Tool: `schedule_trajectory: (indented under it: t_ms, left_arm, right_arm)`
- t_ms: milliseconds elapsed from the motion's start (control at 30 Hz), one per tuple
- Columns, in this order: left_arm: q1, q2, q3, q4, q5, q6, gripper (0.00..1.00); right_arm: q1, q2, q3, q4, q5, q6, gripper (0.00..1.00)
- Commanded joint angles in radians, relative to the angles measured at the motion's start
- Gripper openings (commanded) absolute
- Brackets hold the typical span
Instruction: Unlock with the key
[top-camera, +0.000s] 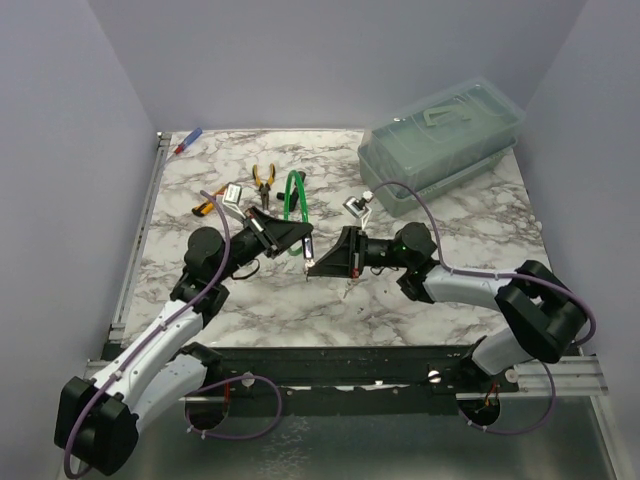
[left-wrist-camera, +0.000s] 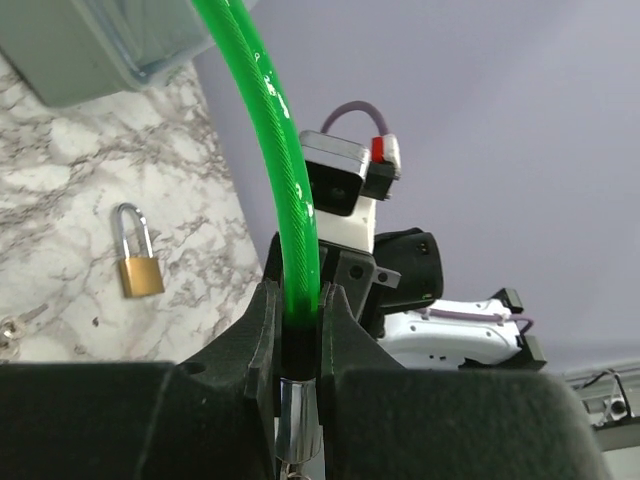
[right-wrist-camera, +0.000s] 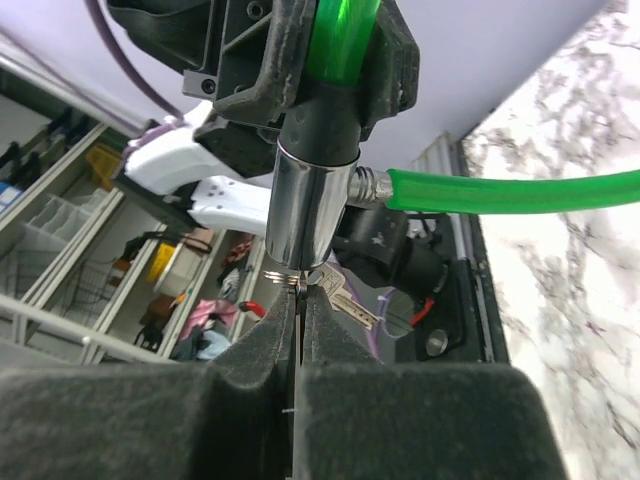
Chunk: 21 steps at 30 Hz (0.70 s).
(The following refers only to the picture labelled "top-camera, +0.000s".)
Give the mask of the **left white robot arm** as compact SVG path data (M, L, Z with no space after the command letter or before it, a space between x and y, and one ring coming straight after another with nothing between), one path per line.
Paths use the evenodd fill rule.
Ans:
M229 296L224 280L260 255L275 258L309 236L309 222L271 217L255 207L242 229L200 227L187 241L182 274L161 313L115 360L88 379L62 388L54 442L63 469L80 479L96 469L111 475L132 454L147 411L143 395L182 345L219 313Z

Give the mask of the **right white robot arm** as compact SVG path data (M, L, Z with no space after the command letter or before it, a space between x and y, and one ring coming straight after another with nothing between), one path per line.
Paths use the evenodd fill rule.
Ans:
M437 245L423 223L411 222L390 240L370 238L346 226L336 244L308 274L356 279L365 268L397 268L397 283L410 300L460 303L494 310L504 330L480 339L460 367L460 379L480 392L506 368L532 359L558 362L587 321L566 287L541 263L527 261L513 272L449 271L433 255Z

